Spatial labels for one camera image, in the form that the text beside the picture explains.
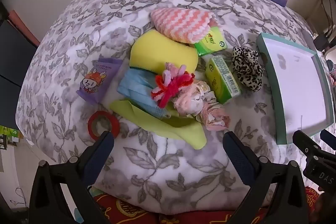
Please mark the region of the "teal white tray box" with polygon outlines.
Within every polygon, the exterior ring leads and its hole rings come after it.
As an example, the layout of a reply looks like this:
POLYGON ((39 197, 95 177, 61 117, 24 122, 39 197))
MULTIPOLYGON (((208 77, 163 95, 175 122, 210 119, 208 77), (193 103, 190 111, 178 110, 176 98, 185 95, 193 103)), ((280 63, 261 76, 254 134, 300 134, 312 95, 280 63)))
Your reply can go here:
POLYGON ((256 44, 264 57, 276 120, 276 142, 290 144, 297 130, 313 136, 335 121, 327 75, 318 53, 261 33, 256 44))

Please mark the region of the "yellow sponge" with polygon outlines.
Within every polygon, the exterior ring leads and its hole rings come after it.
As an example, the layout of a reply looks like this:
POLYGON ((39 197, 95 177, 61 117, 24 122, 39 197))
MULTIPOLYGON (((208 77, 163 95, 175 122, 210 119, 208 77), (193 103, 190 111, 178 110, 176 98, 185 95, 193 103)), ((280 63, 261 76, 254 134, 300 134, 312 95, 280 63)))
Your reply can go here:
POLYGON ((131 47, 129 66, 162 74, 166 64, 177 68, 186 66, 193 73, 198 65, 198 53, 193 47, 175 42, 156 30, 150 30, 140 36, 131 47))

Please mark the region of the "pink white striped cloth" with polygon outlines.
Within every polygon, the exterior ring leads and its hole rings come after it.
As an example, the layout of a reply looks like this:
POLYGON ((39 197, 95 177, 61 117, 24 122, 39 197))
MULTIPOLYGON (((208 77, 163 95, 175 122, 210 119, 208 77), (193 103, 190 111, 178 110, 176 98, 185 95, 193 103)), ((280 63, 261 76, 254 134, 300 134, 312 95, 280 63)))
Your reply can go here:
POLYGON ((213 12, 197 9, 161 8, 150 13, 155 29, 176 42, 195 44, 217 27, 213 12))

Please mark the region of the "leopard print scrunchie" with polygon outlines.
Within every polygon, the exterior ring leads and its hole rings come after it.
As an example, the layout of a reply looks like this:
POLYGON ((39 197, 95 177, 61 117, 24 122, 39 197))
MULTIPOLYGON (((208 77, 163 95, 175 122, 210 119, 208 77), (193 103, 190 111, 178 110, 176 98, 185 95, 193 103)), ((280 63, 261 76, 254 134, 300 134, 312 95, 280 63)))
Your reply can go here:
POLYGON ((246 47, 233 47, 231 63, 240 83, 257 92, 263 84, 265 69, 259 63, 259 53, 246 47))

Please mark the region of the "purple cartoon wipes packet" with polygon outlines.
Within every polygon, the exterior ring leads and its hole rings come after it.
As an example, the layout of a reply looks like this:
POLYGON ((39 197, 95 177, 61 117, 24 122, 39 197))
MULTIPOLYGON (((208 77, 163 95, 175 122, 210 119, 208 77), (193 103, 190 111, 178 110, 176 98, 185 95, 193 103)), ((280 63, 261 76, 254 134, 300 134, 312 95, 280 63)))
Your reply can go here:
POLYGON ((81 80, 77 95, 92 105, 100 103, 122 63, 122 60, 113 57, 96 60, 81 80))

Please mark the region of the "black power adapter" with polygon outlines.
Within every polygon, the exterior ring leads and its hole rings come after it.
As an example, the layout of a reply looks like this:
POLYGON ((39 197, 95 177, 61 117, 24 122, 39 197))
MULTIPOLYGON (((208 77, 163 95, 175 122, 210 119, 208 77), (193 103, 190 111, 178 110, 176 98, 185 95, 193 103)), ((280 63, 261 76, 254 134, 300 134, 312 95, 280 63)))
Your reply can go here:
POLYGON ((313 40, 314 46, 316 50, 322 52, 324 51, 328 46, 329 46, 329 41, 327 37, 323 34, 318 35, 314 40, 313 40))

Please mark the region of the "blue face mask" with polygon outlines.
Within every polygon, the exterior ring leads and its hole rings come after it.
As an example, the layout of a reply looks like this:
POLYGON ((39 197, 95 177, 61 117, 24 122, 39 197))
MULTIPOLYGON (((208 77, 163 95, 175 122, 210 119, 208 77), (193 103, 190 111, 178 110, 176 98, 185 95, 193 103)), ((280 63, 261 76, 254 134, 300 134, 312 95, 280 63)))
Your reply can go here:
POLYGON ((152 116, 158 119, 170 118, 169 111, 159 108, 157 102, 151 97, 151 91, 157 86, 155 77, 156 75, 150 71, 129 68, 117 91, 152 116))

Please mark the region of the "dark cabinet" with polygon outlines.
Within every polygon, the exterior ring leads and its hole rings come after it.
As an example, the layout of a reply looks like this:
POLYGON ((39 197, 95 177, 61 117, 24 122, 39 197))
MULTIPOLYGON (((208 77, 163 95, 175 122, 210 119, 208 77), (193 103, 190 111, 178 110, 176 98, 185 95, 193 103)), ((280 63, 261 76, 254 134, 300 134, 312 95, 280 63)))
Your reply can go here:
POLYGON ((30 62, 37 50, 9 19, 1 5, 0 28, 0 102, 1 125, 17 130, 15 121, 19 94, 30 62))

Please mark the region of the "red patterned mat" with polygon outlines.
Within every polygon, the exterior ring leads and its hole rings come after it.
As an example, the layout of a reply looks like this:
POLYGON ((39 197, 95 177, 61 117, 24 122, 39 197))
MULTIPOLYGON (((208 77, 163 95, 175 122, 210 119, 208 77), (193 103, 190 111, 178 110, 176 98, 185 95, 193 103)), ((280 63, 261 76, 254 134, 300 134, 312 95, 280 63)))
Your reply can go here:
POLYGON ((232 210, 222 210, 163 215, 145 211, 96 188, 90 194, 110 223, 227 223, 233 214, 232 210))

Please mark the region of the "green tissue pack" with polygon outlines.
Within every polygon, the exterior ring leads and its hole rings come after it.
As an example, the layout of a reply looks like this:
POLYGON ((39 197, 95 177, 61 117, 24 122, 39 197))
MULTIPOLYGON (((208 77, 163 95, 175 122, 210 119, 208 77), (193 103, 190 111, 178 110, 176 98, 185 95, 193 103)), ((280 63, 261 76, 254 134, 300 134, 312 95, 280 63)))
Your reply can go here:
POLYGON ((211 57, 207 63, 205 75, 217 101, 225 104, 240 96, 241 90, 222 56, 211 57))
POLYGON ((215 53, 227 48, 227 44, 222 36, 219 27, 211 27, 204 38, 194 44, 198 56, 215 53))

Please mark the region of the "red tape roll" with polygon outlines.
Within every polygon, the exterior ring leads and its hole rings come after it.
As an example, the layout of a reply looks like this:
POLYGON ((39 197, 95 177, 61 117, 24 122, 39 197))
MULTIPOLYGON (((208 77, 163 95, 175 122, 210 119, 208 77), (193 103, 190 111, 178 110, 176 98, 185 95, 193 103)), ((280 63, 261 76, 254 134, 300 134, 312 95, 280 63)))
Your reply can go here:
POLYGON ((97 140, 104 131, 110 132, 114 138, 120 133, 118 119, 109 112, 97 111, 88 120, 88 133, 93 140, 97 140))

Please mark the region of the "lime green cloth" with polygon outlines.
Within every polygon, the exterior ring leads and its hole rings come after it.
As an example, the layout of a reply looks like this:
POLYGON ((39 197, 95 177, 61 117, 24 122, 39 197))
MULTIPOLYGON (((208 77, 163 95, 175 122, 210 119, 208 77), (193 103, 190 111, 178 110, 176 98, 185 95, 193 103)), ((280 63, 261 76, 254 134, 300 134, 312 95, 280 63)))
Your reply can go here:
POLYGON ((194 149, 202 149, 207 143, 202 124, 194 118, 172 116, 158 119, 127 100, 113 101, 109 108, 146 131, 164 138, 184 140, 194 149))

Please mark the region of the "pink floral scrunchie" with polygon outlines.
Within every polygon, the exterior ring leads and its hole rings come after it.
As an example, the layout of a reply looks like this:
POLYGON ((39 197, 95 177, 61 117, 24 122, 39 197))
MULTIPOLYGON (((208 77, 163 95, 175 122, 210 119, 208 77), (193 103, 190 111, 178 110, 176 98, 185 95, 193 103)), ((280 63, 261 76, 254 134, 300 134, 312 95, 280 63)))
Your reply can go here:
POLYGON ((223 131, 230 125, 230 117, 217 101, 209 85, 200 80, 179 91, 173 99, 174 108, 182 116, 192 115, 209 131, 223 131))

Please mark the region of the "red pink pipe-cleaner flower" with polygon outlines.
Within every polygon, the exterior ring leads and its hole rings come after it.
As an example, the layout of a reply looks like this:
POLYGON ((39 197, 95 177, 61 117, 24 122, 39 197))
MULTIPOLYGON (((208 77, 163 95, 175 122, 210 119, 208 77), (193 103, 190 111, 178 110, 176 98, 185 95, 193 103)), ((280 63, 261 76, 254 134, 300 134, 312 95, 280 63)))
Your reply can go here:
POLYGON ((195 75, 189 73, 185 65, 177 68, 172 63, 166 63, 162 74, 155 77, 157 86, 151 91, 151 98, 160 109, 164 109, 173 97, 193 83, 194 78, 195 75))

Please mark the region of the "grey floral blanket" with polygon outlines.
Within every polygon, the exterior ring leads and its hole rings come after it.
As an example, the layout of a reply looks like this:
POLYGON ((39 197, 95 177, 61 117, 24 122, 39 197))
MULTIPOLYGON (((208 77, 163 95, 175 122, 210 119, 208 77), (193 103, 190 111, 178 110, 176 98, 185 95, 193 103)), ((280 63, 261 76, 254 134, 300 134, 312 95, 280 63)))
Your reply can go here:
MULTIPOLYGON (((227 43, 226 61, 233 47, 255 48, 262 32, 302 46, 312 33, 302 16, 270 0, 74 0, 42 39, 23 81, 16 123, 26 139, 58 163, 92 145, 88 119, 121 99, 123 71, 99 105, 77 95, 80 81, 100 57, 128 61, 133 43, 153 28, 151 11, 161 7, 212 11, 227 43)), ((163 214, 235 209, 248 192, 223 149, 222 132, 207 131, 205 147, 195 150, 125 118, 120 124, 96 188, 163 214)))

